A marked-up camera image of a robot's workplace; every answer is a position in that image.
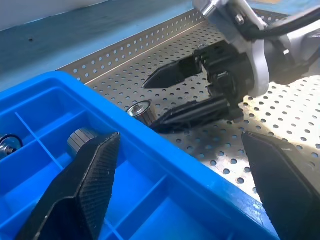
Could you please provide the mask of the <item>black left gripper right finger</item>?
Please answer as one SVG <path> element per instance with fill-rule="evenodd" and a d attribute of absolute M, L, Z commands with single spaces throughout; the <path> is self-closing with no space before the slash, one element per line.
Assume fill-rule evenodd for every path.
<path fill-rule="evenodd" d="M 280 240 L 320 240 L 320 165 L 291 143 L 241 136 L 257 194 Z"/>

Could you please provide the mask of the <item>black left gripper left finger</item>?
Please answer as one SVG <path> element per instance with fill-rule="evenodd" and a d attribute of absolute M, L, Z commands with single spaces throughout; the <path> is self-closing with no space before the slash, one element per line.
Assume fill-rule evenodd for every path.
<path fill-rule="evenodd" d="M 48 186 L 15 240 L 98 240 L 112 197 L 121 135 L 86 142 Z"/>

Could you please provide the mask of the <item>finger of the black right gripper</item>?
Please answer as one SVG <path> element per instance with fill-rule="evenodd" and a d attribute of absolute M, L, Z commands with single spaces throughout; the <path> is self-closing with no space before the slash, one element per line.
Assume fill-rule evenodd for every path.
<path fill-rule="evenodd" d="M 204 127 L 229 115 L 229 103 L 223 96 L 190 101 L 175 107 L 155 120 L 149 128 L 159 134 L 180 133 Z"/>
<path fill-rule="evenodd" d="M 202 72 L 200 58 L 191 55 L 159 67 L 148 77 L 142 87 L 144 89 L 167 89 Z"/>

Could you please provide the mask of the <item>blue plastic compartment bin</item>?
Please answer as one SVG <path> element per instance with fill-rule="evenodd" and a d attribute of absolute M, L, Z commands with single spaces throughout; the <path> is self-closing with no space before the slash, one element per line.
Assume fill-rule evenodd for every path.
<path fill-rule="evenodd" d="M 75 159 L 67 141 L 81 128 L 120 133 L 98 240 L 279 240 L 260 203 L 60 71 L 0 92 L 0 135 L 23 142 L 0 160 L 0 240 L 15 240 Z"/>

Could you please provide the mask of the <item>perforated metal tray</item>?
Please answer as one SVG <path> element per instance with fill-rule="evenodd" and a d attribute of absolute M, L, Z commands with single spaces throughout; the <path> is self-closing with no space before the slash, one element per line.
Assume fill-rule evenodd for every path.
<path fill-rule="evenodd" d="M 222 35 L 195 10 L 149 28 L 61 68 L 119 108 L 143 100 L 161 116 L 171 108 L 209 94 L 206 73 L 168 89 L 143 89 L 158 67 L 190 55 Z M 320 163 L 320 63 L 308 77 L 290 85 L 271 83 L 260 97 L 246 96 L 238 122 L 219 121 L 195 130 L 165 135 L 246 194 L 259 199 L 241 135 L 245 131 L 293 144 L 311 166 Z"/>

